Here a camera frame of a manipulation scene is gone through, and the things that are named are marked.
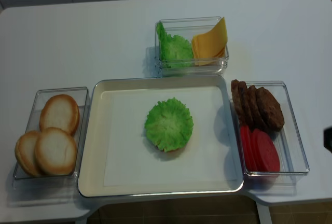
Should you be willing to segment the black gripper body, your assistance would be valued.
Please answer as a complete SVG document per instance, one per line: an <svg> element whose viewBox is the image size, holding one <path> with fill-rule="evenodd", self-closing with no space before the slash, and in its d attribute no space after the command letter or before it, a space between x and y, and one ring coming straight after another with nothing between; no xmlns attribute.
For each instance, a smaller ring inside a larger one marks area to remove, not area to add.
<svg viewBox="0 0 332 224"><path fill-rule="evenodd" d="M332 153L332 127L328 127L323 132L323 145Z"/></svg>

